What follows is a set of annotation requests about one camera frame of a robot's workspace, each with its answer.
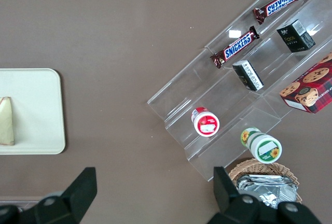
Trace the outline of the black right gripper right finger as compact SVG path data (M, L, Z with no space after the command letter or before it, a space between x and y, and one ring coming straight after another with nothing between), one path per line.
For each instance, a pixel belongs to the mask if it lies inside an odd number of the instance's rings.
M223 167L214 168L213 190L219 212L209 223L279 223L275 209L251 195L239 194Z

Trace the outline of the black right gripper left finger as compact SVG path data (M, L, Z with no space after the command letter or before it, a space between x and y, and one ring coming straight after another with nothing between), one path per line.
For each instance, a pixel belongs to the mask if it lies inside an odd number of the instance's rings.
M19 223L80 223L97 195L96 169L85 168L60 195L39 201L19 215Z

